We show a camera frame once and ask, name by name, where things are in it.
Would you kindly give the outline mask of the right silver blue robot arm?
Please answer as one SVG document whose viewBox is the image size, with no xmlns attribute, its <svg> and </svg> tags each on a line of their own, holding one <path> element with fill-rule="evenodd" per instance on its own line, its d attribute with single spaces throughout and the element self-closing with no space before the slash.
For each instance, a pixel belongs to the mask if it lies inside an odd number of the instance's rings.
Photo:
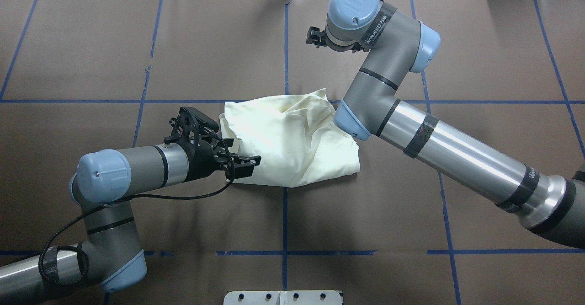
<svg viewBox="0 0 585 305">
<path fill-rule="evenodd" d="M 468 187 L 548 241 L 585 244 L 584 172 L 548 176 L 396 97 L 409 72 L 435 57 L 440 35 L 382 0 L 330 0 L 322 34 L 307 43 L 367 57 L 338 105 L 335 125 L 354 138 L 397 147 Z"/>
</svg>

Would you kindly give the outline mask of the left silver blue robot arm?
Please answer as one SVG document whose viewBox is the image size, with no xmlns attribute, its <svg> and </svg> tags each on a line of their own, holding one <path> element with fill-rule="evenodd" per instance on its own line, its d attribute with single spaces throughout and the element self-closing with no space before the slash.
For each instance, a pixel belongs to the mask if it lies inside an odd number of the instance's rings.
<svg viewBox="0 0 585 305">
<path fill-rule="evenodd" d="M 230 153 L 232 144 L 218 135 L 169 136 L 155 146 L 84 155 L 69 193 L 82 210 L 76 221 L 85 222 L 87 239 L 52 246 L 52 236 L 38 256 L 2 266 L 1 303 L 36 304 L 96 284 L 113 293 L 142 280 L 148 269 L 130 201 L 216 171 L 228 183 L 250 177 L 261 157 Z"/>
</svg>

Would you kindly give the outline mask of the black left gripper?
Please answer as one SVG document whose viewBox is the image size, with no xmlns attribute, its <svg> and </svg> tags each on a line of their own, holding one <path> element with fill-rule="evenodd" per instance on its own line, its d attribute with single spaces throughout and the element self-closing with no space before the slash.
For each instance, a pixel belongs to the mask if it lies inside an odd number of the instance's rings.
<svg viewBox="0 0 585 305">
<path fill-rule="evenodd" d="M 262 157 L 242 157 L 239 155 L 218 155 L 222 150 L 222 142 L 214 138 L 184 141 L 182 148 L 187 155 L 188 171 L 184 182 L 205 178 L 215 171 L 226 172 L 227 180 L 236 180 L 250 177 L 255 166 L 261 163 Z"/>
</svg>

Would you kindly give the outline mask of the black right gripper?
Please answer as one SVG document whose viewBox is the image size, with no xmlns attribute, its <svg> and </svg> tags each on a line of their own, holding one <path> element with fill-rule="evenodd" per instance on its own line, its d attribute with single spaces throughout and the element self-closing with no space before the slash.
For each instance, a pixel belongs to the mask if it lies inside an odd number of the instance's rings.
<svg viewBox="0 0 585 305">
<path fill-rule="evenodd" d="M 329 48 L 336 52 L 351 51 L 355 53 L 362 50 L 362 47 L 356 38 L 358 34 L 357 30 L 349 30 L 335 26 L 334 24 L 327 24 L 324 32 L 325 43 Z"/>
</svg>

